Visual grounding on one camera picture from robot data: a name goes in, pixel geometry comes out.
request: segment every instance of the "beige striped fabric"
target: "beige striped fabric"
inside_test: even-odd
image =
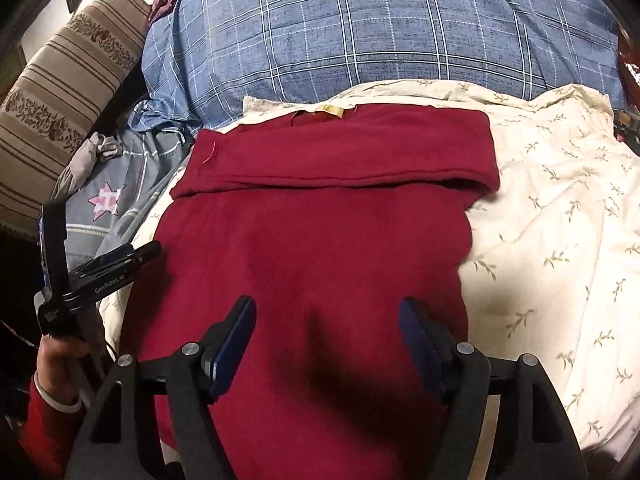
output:
[[[25,67],[0,107],[0,228],[36,237],[40,205],[142,56],[149,12],[95,0]]]

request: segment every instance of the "bracelet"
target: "bracelet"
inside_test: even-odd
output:
[[[33,383],[36,385],[36,390],[38,391],[42,399],[54,410],[57,410],[62,413],[77,413],[80,411],[80,408],[82,408],[82,399],[80,399],[80,397],[78,397],[78,400],[76,400],[76,403],[71,406],[69,406],[68,404],[61,404],[60,402],[57,402],[55,399],[53,399],[47,393],[47,391],[42,386],[40,386],[37,370],[36,370],[36,373],[34,373],[33,375]]]

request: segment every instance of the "red sleeve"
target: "red sleeve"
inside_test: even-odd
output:
[[[62,413],[49,406],[31,380],[31,398],[27,423],[22,430],[22,447],[45,478],[60,480],[65,475],[76,434],[84,418],[77,413]]]

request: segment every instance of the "metal screw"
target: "metal screw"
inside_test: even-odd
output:
[[[182,353],[185,355],[194,355],[200,351],[198,343],[187,343],[182,347]]]
[[[527,366],[535,366],[538,364],[538,358],[535,355],[523,354],[522,362]]]
[[[463,341],[462,343],[458,343],[456,346],[456,350],[464,355],[471,355],[476,349],[471,343],[467,343]]]
[[[130,354],[124,354],[118,358],[118,366],[129,366],[132,362],[133,356]]]

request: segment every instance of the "red sweater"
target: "red sweater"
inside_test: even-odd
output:
[[[466,338],[465,208],[497,189],[477,111],[370,104],[341,119],[203,130],[156,231],[164,258],[133,287],[121,348],[169,355],[249,294],[256,329],[210,409],[238,478],[412,478],[440,406],[402,341],[399,302],[422,298]],[[157,412],[175,445],[166,398]]]
[[[33,380],[30,396],[22,447],[45,478],[60,480],[65,475],[84,409],[77,413],[59,412],[42,399]]]

